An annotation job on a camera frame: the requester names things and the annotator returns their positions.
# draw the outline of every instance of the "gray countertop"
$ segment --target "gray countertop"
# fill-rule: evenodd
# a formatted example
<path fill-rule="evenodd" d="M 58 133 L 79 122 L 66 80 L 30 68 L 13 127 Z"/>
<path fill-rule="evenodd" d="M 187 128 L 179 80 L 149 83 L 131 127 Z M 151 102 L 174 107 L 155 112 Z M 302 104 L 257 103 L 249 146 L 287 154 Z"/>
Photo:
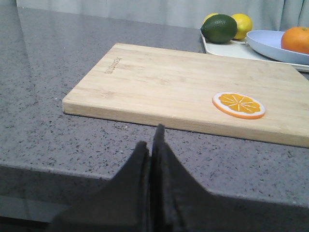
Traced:
<path fill-rule="evenodd" d="M 62 113 L 65 95 L 115 43 L 204 52 L 197 29 L 43 10 L 2 6 L 0 28 L 0 195 L 41 201 L 71 203 L 51 189 L 86 179 L 75 184 L 82 197 L 138 141 L 151 148 L 155 127 Z M 309 204 L 309 149 L 171 129 L 166 141 L 211 192 Z"/>

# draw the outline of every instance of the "lemon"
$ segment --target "lemon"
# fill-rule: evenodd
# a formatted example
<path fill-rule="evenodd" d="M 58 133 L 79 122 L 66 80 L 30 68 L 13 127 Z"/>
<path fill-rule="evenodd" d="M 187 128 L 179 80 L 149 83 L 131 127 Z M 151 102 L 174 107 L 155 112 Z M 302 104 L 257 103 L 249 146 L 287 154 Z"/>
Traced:
<path fill-rule="evenodd" d="M 209 19 L 211 16 L 218 15 L 218 14 L 219 14 L 219 13 L 211 13 L 211 14 L 207 15 L 207 16 L 204 18 L 203 24 L 204 24 L 205 21 L 206 21 L 207 19 Z"/>
<path fill-rule="evenodd" d="M 253 28 L 252 19 L 246 14 L 234 14 L 232 18 L 235 19 L 237 23 L 237 34 L 234 37 L 236 40 L 243 40 L 246 38 L 247 33 Z"/>

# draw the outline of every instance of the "black object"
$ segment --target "black object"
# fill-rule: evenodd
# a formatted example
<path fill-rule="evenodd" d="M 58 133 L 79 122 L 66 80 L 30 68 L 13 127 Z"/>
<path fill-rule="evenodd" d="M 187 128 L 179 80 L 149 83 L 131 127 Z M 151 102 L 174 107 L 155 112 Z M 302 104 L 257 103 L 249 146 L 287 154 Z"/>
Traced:
<path fill-rule="evenodd" d="M 309 232 L 309 209 L 207 192 L 159 125 L 151 158 L 146 143 L 137 143 L 108 185 L 56 216 L 48 232 Z"/>

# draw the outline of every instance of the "lime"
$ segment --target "lime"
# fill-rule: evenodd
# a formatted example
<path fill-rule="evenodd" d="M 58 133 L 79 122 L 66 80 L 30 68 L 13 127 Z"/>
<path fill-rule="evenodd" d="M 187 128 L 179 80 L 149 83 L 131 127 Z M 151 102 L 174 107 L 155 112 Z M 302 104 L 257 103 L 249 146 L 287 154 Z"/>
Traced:
<path fill-rule="evenodd" d="M 201 32 L 209 42 L 224 44 L 237 34 L 237 23 L 231 16 L 216 14 L 204 22 Z"/>

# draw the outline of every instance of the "orange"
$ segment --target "orange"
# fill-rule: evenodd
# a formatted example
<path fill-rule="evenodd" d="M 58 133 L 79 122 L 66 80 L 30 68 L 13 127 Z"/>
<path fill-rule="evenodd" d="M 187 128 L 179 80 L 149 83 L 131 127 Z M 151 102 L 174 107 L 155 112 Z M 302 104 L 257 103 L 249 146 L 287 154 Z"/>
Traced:
<path fill-rule="evenodd" d="M 282 36 L 281 48 L 309 54 L 309 28 L 294 27 L 288 29 Z"/>
<path fill-rule="evenodd" d="M 265 107 L 249 96 L 233 92 L 217 93 L 212 103 L 224 113 L 244 119 L 258 119 L 265 114 Z"/>

